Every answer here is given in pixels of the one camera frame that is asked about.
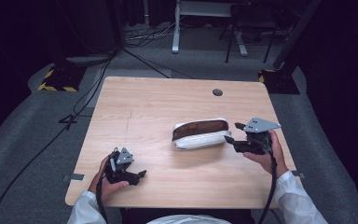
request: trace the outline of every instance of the wooden table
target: wooden table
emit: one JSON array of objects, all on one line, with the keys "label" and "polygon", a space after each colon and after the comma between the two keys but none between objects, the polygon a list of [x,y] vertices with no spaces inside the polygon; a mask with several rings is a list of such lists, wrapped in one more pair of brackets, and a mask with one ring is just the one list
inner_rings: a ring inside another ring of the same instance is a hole
[{"label": "wooden table", "polygon": [[[223,91],[214,96],[213,90]],[[135,161],[129,172],[147,170],[107,203],[117,207],[263,208],[271,176],[236,153],[230,144],[174,150],[175,124],[225,118],[236,140],[245,132],[235,122],[252,117],[279,122],[265,86],[258,82],[107,77],[104,81],[65,201],[73,205],[87,190],[103,157],[126,147]],[[276,130],[287,166],[295,170],[281,129]]]}]

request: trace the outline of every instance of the black chair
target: black chair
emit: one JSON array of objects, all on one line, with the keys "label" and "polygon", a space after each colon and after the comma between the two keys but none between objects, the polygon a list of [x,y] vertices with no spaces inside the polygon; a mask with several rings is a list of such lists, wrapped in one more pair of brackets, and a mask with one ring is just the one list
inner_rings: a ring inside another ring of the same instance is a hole
[{"label": "black chair", "polygon": [[[282,2],[282,0],[276,0],[275,6],[272,4],[273,0],[258,0],[258,1],[246,1],[240,2],[230,7],[231,20],[228,26],[231,26],[230,38],[228,43],[228,50],[226,56],[226,63],[228,62],[229,53],[232,45],[232,38],[235,31],[258,31],[258,35],[255,37],[255,41],[260,41],[261,35],[265,32],[272,32],[267,52],[264,57],[263,63],[266,62],[269,56],[269,50],[272,45],[273,38],[278,29],[278,24],[275,21],[272,9]],[[228,26],[226,26],[219,39],[222,39]]]}]

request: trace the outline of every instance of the desk leg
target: desk leg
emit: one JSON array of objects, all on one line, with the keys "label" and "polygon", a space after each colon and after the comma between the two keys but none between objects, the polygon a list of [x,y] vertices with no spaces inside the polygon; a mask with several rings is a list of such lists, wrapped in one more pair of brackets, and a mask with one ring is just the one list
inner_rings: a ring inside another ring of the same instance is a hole
[{"label": "desk leg", "polygon": [[235,38],[237,39],[238,47],[240,48],[241,55],[243,57],[248,56],[248,50],[246,50],[245,45],[242,40],[242,32],[235,32]]},{"label": "desk leg", "polygon": [[176,1],[176,10],[175,10],[175,32],[173,34],[173,43],[172,43],[172,53],[179,52],[179,33],[180,33],[180,0]]}]

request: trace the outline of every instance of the gray carpet floor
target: gray carpet floor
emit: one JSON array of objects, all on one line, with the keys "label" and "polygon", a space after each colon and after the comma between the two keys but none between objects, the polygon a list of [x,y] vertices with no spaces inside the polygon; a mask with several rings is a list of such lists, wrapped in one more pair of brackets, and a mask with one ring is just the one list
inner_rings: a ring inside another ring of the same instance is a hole
[{"label": "gray carpet floor", "polygon": [[[192,76],[196,79],[257,81],[257,72],[272,68],[273,60],[283,44],[279,38],[274,41],[267,63],[262,63],[267,49],[263,43],[247,46],[248,57],[242,57],[238,48],[233,46],[229,62],[225,63],[228,33],[227,37],[219,40],[221,32],[222,29],[218,28],[184,30],[178,54],[171,53],[172,35],[144,47],[127,50],[154,62],[150,64],[157,69],[169,71],[172,78]],[[0,127],[0,196],[21,169],[64,127],[65,124],[58,121],[74,113],[76,102],[87,94],[102,68],[96,65],[87,69],[79,92],[39,91],[37,88],[51,66],[47,64],[30,78],[32,94]],[[140,70],[152,72],[144,63],[120,51],[109,64],[107,74],[123,70],[128,76],[131,73],[141,76]],[[297,170],[306,176],[302,180],[304,188],[329,223],[358,223],[356,187],[313,113],[301,70],[297,69],[293,77],[300,89],[299,95],[271,94],[270,99]],[[86,99],[84,97],[77,104],[77,111]],[[91,116],[92,112],[93,107],[89,106],[82,115]],[[72,207],[65,204],[68,183],[63,182],[62,177],[75,169],[90,118],[79,117],[76,121],[12,185],[0,204],[0,223],[67,221]],[[255,220],[258,220],[261,210],[255,209],[252,212]],[[117,209],[108,208],[107,214],[114,223],[120,223]],[[268,213],[265,223],[278,221]]]}]

